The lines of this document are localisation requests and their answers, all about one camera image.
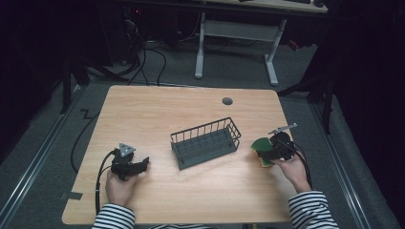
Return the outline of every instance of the table leg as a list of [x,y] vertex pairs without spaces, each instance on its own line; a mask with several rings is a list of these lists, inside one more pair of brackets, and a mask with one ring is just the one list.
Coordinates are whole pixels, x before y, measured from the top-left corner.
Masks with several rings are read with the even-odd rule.
[[267,73],[268,73],[268,77],[270,79],[270,84],[272,86],[278,85],[277,75],[276,75],[276,72],[274,71],[274,66],[273,66],[273,58],[277,51],[277,47],[280,43],[281,36],[283,35],[283,31],[284,31],[284,27],[286,26],[286,23],[287,23],[287,19],[283,19],[281,21],[280,26],[277,29],[275,39],[273,41],[273,45],[270,48],[270,53],[265,55]]
[[199,52],[197,53],[197,63],[196,63],[196,78],[203,77],[203,39],[205,34],[205,12],[202,12],[202,21],[200,27],[200,46]]

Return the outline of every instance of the metal rail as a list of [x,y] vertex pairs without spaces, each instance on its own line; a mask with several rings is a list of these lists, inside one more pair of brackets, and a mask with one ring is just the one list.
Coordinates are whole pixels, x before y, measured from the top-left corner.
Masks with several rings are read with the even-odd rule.
[[10,224],[14,214],[17,212],[18,207],[24,200],[26,194],[29,192],[33,182],[41,171],[42,166],[44,165],[48,155],[51,152],[51,147],[53,141],[59,134],[65,120],[67,119],[72,107],[76,101],[83,95],[84,89],[82,87],[76,86],[74,89],[74,100],[71,106],[67,109],[66,113],[60,114],[56,122],[51,127],[51,130],[48,132],[45,137],[44,142],[41,147],[38,149],[35,157],[33,158],[30,166],[24,173],[24,175],[18,181],[14,191],[12,192],[9,200],[3,207],[0,213],[0,228],[7,228]]
[[316,123],[319,127],[319,130],[322,132],[322,136],[324,137],[324,140],[328,146],[328,152],[330,153],[330,158],[334,167],[334,171],[336,172],[336,176],[342,188],[343,194],[352,211],[352,215],[355,223],[357,224],[357,228],[371,229],[372,227],[369,223],[369,220],[367,219],[365,212],[363,211],[360,199],[358,198],[358,195],[352,186],[348,174],[346,173],[345,167],[343,166],[343,163],[340,160],[339,154],[337,153],[333,140],[330,137],[330,135],[328,135],[325,132],[324,126],[322,125],[321,111],[319,110],[316,104],[309,104],[309,107],[312,111],[312,114],[317,119]]

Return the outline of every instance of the wire basket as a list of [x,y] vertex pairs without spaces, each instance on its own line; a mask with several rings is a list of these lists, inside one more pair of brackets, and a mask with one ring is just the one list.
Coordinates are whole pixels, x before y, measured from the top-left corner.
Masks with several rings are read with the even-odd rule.
[[170,135],[180,170],[235,152],[241,133],[230,117]]

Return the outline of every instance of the table top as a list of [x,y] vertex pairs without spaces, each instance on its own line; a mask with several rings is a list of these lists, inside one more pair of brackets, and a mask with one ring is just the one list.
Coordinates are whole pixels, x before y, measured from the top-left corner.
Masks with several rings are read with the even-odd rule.
[[313,4],[313,0],[309,4],[297,3],[286,0],[252,0],[240,2],[239,0],[203,0],[205,2],[212,3],[223,3],[223,4],[232,4],[236,6],[247,6],[247,7],[259,7],[259,8],[271,8],[278,10],[298,10],[305,12],[328,12],[328,8],[323,6],[318,8]]
[[[224,97],[233,103],[224,105]],[[224,117],[231,117],[242,134],[238,150],[180,170],[170,135]],[[286,125],[271,90],[113,86],[72,190],[83,196],[68,200],[62,220],[94,222],[99,166],[122,142],[136,148],[135,162],[147,156],[151,161],[139,175],[130,204],[138,224],[289,221],[292,185],[279,167],[262,168],[250,149],[254,140]],[[107,201],[105,178],[106,173],[101,206]]]

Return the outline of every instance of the green object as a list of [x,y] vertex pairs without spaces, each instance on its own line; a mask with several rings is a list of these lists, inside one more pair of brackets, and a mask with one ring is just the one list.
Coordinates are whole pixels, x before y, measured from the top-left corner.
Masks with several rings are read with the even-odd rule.
[[250,148],[259,157],[262,167],[270,167],[273,165],[273,162],[271,162],[269,157],[272,153],[274,153],[274,148],[267,137],[262,137],[255,140]]

